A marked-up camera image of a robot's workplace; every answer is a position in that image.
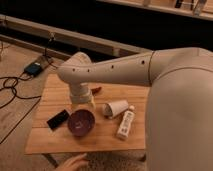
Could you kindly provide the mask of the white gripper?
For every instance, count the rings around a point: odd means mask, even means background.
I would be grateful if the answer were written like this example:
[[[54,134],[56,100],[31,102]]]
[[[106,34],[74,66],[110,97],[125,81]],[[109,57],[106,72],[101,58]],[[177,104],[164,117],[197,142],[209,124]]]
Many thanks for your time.
[[[69,90],[73,110],[81,107],[95,108],[94,96],[88,83],[71,84]]]

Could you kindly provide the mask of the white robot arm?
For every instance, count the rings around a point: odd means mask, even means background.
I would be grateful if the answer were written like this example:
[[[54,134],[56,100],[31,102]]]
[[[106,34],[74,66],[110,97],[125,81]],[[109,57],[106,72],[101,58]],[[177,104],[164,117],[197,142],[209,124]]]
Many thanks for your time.
[[[93,63],[77,52],[58,69],[74,103],[91,99],[90,83],[147,86],[147,171],[213,171],[213,52],[156,50]]]

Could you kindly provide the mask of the person's hand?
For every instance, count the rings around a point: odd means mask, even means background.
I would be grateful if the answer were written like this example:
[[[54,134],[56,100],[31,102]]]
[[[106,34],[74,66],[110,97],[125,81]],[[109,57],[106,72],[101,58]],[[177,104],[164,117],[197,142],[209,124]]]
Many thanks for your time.
[[[89,161],[86,159],[87,154],[80,154],[71,157],[63,164],[58,166],[54,171],[78,171],[81,167],[87,166]]]

